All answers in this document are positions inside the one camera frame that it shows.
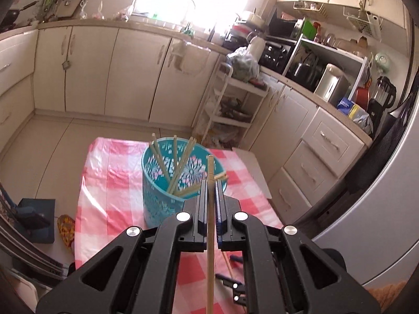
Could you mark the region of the white rolling storage cart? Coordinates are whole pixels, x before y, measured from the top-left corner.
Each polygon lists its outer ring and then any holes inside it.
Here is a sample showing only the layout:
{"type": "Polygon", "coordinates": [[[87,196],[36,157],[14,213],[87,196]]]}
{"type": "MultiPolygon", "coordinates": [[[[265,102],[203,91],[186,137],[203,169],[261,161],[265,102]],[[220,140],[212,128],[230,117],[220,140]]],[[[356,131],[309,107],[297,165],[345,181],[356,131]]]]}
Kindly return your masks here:
{"type": "Polygon", "coordinates": [[[231,65],[217,65],[194,120],[193,134],[208,148],[238,147],[268,96],[266,83],[243,82],[233,73],[231,65]]]}

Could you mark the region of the black microwave oven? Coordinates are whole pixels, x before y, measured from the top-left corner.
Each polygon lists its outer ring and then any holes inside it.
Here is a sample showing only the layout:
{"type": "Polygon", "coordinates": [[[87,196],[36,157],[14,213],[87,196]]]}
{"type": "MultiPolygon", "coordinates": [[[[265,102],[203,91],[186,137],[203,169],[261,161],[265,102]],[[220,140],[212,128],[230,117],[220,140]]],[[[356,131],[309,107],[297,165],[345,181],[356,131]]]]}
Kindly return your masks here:
{"type": "Polygon", "coordinates": [[[296,41],[287,38],[266,40],[265,48],[258,63],[282,75],[295,49],[296,41]]]}

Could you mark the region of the black frying pan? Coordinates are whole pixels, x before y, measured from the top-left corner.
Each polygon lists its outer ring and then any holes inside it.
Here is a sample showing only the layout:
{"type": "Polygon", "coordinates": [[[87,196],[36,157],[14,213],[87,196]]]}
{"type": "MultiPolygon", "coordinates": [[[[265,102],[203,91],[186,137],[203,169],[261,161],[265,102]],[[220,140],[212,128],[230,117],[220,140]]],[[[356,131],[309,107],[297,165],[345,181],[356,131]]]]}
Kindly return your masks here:
{"type": "Polygon", "coordinates": [[[26,9],[29,9],[37,4],[37,0],[34,2],[31,2],[30,4],[27,4],[26,6],[22,7],[21,9],[9,9],[6,13],[6,16],[4,16],[3,21],[1,21],[1,32],[9,31],[11,30],[15,25],[15,21],[19,17],[19,14],[22,11],[25,11],[26,9]]]}

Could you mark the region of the green vegetables plastic bag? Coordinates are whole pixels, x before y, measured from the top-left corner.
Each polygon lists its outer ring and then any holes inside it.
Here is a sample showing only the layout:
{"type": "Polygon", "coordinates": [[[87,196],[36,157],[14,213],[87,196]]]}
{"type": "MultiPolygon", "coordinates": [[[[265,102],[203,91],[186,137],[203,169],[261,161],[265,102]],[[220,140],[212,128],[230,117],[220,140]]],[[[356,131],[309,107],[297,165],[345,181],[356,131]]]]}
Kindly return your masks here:
{"type": "Polygon", "coordinates": [[[227,54],[226,62],[233,69],[232,77],[242,82],[249,82],[259,75],[259,65],[246,47],[237,48],[227,54]]]}

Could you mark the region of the black blender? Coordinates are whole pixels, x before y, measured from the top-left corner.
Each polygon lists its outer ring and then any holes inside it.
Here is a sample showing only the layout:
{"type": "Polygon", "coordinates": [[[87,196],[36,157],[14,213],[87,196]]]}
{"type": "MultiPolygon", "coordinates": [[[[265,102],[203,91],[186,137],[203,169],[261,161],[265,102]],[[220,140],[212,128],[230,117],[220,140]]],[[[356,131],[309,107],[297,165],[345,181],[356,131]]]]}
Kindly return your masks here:
{"type": "Polygon", "coordinates": [[[390,79],[381,76],[376,80],[376,89],[368,102],[367,113],[370,115],[373,123],[373,131],[378,131],[381,117],[386,109],[390,109],[396,101],[396,87],[390,79]]]}

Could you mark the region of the blue perforated plastic basket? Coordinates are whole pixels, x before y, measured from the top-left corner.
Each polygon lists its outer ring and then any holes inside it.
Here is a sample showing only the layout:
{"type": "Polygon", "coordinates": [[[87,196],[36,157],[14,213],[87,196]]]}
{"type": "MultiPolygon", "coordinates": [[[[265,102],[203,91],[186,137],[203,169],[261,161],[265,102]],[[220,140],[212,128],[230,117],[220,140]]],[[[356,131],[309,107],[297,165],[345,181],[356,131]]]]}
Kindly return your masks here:
{"type": "Polygon", "coordinates": [[[141,158],[144,220],[149,228],[178,213],[186,199],[200,193],[211,152],[193,138],[152,141],[141,158]]]}

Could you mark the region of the red white checkered tablecloth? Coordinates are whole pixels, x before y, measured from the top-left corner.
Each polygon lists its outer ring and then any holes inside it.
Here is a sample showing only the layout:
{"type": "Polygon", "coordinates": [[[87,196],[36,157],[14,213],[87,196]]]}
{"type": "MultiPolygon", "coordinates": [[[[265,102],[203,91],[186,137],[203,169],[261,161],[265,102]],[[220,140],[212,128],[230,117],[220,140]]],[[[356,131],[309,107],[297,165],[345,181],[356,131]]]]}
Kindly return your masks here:
{"type": "MultiPolygon", "coordinates": [[[[80,268],[123,230],[146,228],[142,197],[141,157],[145,142],[97,138],[92,142],[82,172],[75,220],[75,267],[80,268]]],[[[281,228],[263,189],[251,175],[241,150],[212,150],[228,175],[226,194],[241,209],[266,225],[281,228]]],[[[183,253],[173,305],[174,313],[204,313],[207,255],[183,253]]]]}

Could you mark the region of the white electric kettle pot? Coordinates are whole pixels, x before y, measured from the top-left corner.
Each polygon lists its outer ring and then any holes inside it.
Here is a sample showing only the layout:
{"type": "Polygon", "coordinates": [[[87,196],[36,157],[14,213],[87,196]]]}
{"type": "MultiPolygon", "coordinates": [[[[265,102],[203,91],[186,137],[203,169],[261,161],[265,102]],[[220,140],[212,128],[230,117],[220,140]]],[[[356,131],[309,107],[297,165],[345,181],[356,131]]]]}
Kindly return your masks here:
{"type": "Polygon", "coordinates": [[[350,83],[339,67],[327,64],[314,94],[333,106],[344,98],[350,83]]]}

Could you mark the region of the blue dustpan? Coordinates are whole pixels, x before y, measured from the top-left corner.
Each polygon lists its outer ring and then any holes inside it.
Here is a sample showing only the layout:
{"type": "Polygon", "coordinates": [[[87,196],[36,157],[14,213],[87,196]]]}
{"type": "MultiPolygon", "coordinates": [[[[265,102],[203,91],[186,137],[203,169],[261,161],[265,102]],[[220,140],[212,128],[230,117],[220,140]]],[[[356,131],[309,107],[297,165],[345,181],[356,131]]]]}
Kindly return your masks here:
{"type": "Polygon", "coordinates": [[[55,242],[55,199],[21,199],[14,208],[15,228],[31,243],[55,242]]]}

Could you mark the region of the white thermos jug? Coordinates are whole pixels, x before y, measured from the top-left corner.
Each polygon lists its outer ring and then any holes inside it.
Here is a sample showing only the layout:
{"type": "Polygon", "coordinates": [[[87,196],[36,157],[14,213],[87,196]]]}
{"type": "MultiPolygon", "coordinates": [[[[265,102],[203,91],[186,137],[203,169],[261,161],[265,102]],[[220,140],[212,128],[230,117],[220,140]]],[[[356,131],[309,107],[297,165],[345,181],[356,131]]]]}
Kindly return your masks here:
{"type": "Polygon", "coordinates": [[[258,62],[266,46],[266,41],[260,36],[254,36],[247,47],[247,52],[258,62]]]}

